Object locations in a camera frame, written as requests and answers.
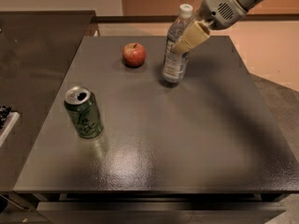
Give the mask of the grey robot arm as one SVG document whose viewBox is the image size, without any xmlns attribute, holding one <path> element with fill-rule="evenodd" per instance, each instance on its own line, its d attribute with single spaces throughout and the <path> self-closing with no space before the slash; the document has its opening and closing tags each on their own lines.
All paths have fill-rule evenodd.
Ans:
<svg viewBox="0 0 299 224">
<path fill-rule="evenodd" d="M 202 0 L 173 50 L 189 52 L 209 39 L 211 30 L 225 30 L 242 20 L 263 0 Z"/>
</svg>

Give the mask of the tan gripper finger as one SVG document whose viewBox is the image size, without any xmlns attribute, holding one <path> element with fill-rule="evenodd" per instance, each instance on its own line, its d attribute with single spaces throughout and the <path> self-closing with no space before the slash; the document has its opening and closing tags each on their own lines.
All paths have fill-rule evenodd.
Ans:
<svg viewBox="0 0 299 224">
<path fill-rule="evenodd" d="M 171 50 L 175 53 L 186 53 L 204 43 L 210 37 L 210 30 L 203 21 L 190 20 L 177 24 L 181 34 L 175 39 Z"/>
</svg>

